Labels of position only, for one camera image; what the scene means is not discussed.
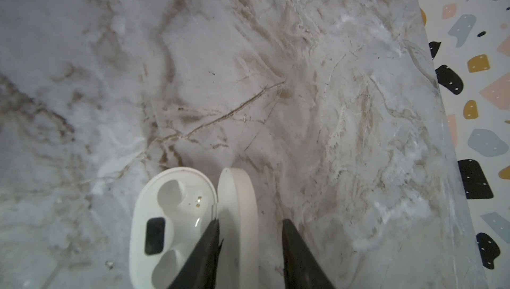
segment marble tile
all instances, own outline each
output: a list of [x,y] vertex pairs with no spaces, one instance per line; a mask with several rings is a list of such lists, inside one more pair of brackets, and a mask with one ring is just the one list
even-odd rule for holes
[[283,218],[338,288],[486,287],[417,0],[0,0],[0,30],[2,287],[131,287],[179,165],[248,171],[261,288]]

